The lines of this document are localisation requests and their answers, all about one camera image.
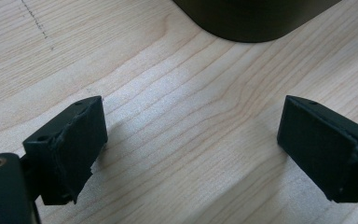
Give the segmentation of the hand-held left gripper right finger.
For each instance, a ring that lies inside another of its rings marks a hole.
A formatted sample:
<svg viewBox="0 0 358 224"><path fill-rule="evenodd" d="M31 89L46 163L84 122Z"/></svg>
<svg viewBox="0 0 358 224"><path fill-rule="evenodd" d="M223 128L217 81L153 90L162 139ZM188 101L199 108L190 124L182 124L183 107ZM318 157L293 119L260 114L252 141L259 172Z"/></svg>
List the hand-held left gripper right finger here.
<svg viewBox="0 0 358 224"><path fill-rule="evenodd" d="M285 98L278 145L336 203L358 202L358 124L308 99Z"/></svg>

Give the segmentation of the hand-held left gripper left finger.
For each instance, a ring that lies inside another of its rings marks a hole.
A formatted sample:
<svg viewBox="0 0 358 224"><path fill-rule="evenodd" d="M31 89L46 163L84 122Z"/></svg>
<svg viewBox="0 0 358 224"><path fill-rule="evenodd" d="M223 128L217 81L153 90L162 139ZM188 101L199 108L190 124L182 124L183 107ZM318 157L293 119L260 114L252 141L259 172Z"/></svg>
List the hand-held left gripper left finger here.
<svg viewBox="0 0 358 224"><path fill-rule="evenodd" d="M107 140L100 96L65 108L23 141L21 163L31 198L41 197L46 205L75 202Z"/></svg>

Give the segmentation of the dark square divided tray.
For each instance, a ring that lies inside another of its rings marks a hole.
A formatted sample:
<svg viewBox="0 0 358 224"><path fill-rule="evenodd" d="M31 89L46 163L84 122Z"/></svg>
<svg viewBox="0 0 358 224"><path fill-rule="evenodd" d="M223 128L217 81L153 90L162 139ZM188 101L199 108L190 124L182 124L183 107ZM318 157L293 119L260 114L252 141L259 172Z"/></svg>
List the dark square divided tray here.
<svg viewBox="0 0 358 224"><path fill-rule="evenodd" d="M203 30L261 43L289 34L341 0L173 0Z"/></svg>

